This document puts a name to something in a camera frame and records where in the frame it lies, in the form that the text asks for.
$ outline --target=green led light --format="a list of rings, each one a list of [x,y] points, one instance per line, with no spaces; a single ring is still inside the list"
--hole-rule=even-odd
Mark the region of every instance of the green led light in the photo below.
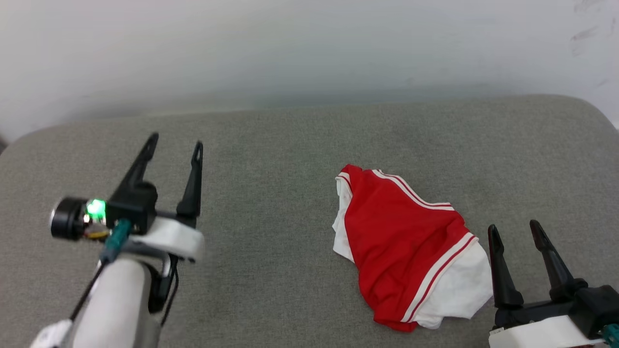
[[[86,206],[86,212],[93,218],[102,219],[105,217],[105,201],[101,199],[93,199]]]

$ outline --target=gray table surface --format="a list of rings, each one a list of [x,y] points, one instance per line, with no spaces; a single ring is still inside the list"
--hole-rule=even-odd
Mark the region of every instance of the gray table surface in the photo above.
[[[99,246],[52,239],[65,195],[107,198],[152,131],[146,178],[158,207],[182,195],[194,142],[204,142],[200,264],[181,286],[161,347],[487,344],[494,310],[437,331],[378,325],[357,270],[332,251],[334,177],[347,163],[404,177],[427,201],[449,201],[487,250],[506,245],[527,301],[548,297],[529,219],[538,219],[575,276],[619,288],[619,137],[573,98],[278,109],[76,123],[26,136],[0,156],[0,342],[26,346],[68,316]]]

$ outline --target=black cable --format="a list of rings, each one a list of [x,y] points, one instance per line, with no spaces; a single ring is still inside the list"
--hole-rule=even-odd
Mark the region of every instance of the black cable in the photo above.
[[[168,319],[168,314],[170,314],[170,308],[172,307],[172,302],[174,301],[174,296],[176,296],[176,291],[178,290],[178,269],[174,268],[174,289],[172,290],[172,294],[170,294],[170,299],[168,301],[168,305],[165,307],[163,311],[163,317],[161,318],[161,326],[165,324],[165,321]]]
[[[79,299],[79,302],[77,302],[77,305],[76,305],[75,309],[73,309],[73,313],[71,313],[71,316],[69,317],[69,319],[71,321],[75,321],[76,320],[77,315],[82,310],[82,307],[84,306],[84,303],[86,302],[86,299],[88,299],[88,295],[90,294],[90,290],[92,290],[92,287],[95,285],[95,282],[97,281],[97,279],[101,275],[101,272],[103,271],[103,269],[107,265],[108,265],[107,261],[101,262],[101,266],[99,267],[99,269],[97,269],[97,273],[95,273],[95,276],[92,278],[90,283],[88,283],[88,287],[86,288],[86,290],[82,294],[82,297]]]

